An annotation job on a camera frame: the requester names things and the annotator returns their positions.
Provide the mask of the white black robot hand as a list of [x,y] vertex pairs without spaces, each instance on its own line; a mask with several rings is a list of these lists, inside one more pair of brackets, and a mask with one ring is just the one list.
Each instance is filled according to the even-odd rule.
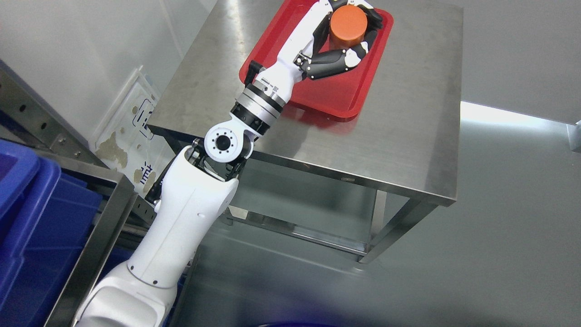
[[[330,31],[330,19],[339,9],[354,7],[364,15],[364,39],[346,50],[320,52],[325,43],[322,37]],[[278,52],[276,62],[258,73],[254,86],[266,88],[267,99],[281,100],[282,105],[292,97],[295,84],[318,80],[356,68],[370,52],[383,18],[365,0],[318,0],[297,23]]]

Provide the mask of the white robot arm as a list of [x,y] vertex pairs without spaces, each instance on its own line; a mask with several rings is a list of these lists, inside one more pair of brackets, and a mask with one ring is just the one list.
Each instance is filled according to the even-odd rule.
[[220,180],[198,168],[193,146],[183,149],[162,180],[156,217],[137,250],[110,271],[75,314],[77,327],[159,327],[176,300],[178,281],[238,179]]

